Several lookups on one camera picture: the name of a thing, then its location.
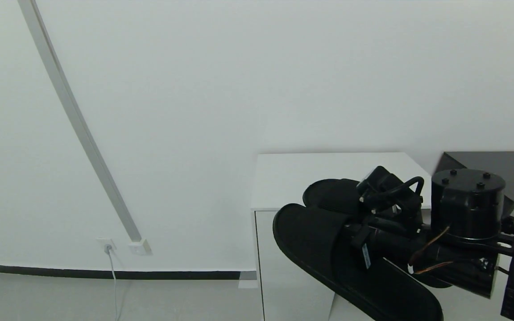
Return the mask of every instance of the label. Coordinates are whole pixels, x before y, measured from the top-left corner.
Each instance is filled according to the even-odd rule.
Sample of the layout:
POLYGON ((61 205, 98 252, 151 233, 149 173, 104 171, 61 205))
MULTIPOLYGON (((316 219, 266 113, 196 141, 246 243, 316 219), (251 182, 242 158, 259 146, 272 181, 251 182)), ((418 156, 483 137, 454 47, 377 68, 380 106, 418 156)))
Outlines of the label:
POLYGON ((367 270, 370 268, 372 264, 370 263, 370 255, 368 254, 368 247, 366 246, 366 243, 362 246, 362 254, 364 254, 365 257, 365 264, 367 270))

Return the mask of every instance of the wall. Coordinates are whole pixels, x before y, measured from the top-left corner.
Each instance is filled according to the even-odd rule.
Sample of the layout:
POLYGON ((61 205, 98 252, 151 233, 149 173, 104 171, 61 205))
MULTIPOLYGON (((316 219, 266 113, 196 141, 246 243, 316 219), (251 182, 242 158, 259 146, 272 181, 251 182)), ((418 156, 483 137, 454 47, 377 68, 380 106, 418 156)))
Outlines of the wall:
POLYGON ((127 270, 251 270, 259 152, 404 151, 432 171, 443 150, 514 150, 514 2, 38 3, 154 256, 129 256, 6 2, 0 263, 105 269, 106 236, 127 270))

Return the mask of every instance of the black baseboard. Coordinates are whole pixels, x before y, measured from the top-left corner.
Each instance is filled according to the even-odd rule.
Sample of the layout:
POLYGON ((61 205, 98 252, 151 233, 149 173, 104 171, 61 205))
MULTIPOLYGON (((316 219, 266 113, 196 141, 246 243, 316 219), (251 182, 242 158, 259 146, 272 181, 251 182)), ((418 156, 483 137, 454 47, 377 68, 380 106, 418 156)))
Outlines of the black baseboard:
MULTIPOLYGON (((111 271, 60 270, 56 268, 35 268, 1 266, 0 273, 23 276, 53 276, 55 278, 112 279, 111 271)), ((120 280, 239 280, 239 271, 212 272, 115 272, 120 280)))

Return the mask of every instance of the orange wire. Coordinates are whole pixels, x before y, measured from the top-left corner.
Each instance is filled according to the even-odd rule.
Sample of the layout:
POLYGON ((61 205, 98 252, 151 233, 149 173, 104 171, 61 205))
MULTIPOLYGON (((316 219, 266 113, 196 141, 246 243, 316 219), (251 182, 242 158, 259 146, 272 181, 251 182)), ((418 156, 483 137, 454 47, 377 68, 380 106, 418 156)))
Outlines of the orange wire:
POLYGON ((424 245, 421 249, 419 249, 416 252, 414 252, 414 254, 412 254, 412 257, 410 257, 410 260, 408 261, 408 264, 413 266, 414 265, 414 261, 417 258, 419 258, 420 256, 422 256, 422 254, 426 250, 426 248, 428 248, 428 246, 430 246, 433 242, 435 242, 439 238, 441 238, 441 236, 444 235, 447 231, 449 231, 449 225, 440 234, 438 234, 436 237, 434 237, 429 242, 427 242, 426 245, 424 245))
POLYGON ((442 266, 446 266, 446 265, 452 264, 452 263, 453 263, 453 261, 441 262, 440 264, 436 264, 434 266, 427 267, 421 271, 416 271, 416 272, 414 272, 414 274, 422 274, 425 272, 430 272, 431 270, 435 270, 437 268, 441 268, 442 266))

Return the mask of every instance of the cabinet door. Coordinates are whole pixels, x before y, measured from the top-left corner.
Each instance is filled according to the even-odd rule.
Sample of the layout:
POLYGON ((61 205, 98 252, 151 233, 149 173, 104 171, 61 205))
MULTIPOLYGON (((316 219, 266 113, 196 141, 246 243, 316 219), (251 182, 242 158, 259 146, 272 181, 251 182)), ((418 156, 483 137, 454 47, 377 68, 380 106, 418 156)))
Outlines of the cabinet door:
POLYGON ((334 292, 296 266, 273 237, 275 211, 255 211, 265 321, 327 321, 334 292))

